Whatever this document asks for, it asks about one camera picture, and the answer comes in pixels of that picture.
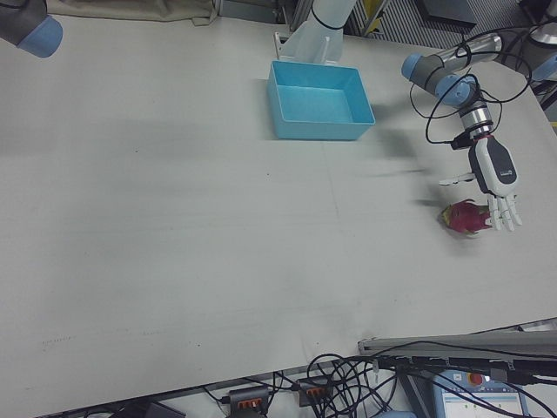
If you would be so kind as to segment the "robot hand black white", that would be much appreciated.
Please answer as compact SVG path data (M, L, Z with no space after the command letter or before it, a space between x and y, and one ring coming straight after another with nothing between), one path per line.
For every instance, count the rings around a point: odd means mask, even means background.
M465 234L481 230L506 228L509 232L523 224L515 203L515 188L519 174L510 151L493 135L472 141L468 149L470 171L449 179L442 179L441 186L476 182L486 196L484 205L473 199L464 199L449 205L442 213L450 229Z

